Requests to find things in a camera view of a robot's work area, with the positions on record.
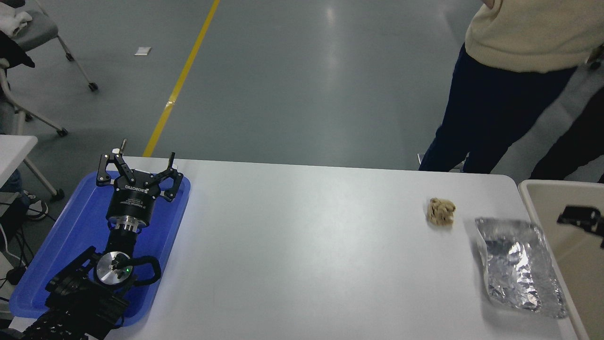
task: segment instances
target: person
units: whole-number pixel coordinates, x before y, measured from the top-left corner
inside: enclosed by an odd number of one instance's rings
[[[563,180],[580,166],[604,155],[604,87],[585,105],[581,115],[537,163],[530,179]],[[604,183],[604,174],[598,183]]]
[[[602,0],[483,0],[421,171],[488,174],[604,42]]]

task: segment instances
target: gray floor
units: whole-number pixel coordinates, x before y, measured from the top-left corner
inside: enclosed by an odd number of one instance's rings
[[[58,41],[29,53],[35,69],[8,75],[18,98],[69,130],[60,138],[40,122],[26,126],[39,139],[30,158],[69,196],[123,137],[126,154],[143,153],[212,1],[43,3],[100,87],[88,90]],[[222,0],[153,156],[416,169],[479,6]],[[153,49],[135,57],[139,46]],[[602,84],[604,71],[580,69],[494,173],[526,179]],[[603,169],[598,159],[569,179],[596,181]],[[22,172],[26,187],[47,198]],[[51,214],[67,199],[52,203]],[[28,223],[34,248],[51,226],[48,219]]]

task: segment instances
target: sneaker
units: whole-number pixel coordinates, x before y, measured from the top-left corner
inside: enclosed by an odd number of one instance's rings
[[[23,190],[23,193],[30,199],[30,207],[25,213],[27,218],[32,221],[39,221],[45,218],[48,215],[48,204],[28,191]]]

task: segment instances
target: aluminum foil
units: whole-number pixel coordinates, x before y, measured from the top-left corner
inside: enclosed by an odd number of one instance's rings
[[[518,220],[477,218],[478,249],[491,300],[562,319],[568,316],[541,228]]]

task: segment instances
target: white cloth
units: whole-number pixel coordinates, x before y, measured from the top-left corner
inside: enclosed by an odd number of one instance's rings
[[[31,20],[31,15],[27,12],[17,13],[13,7],[0,2],[0,31],[9,38],[17,35]]]

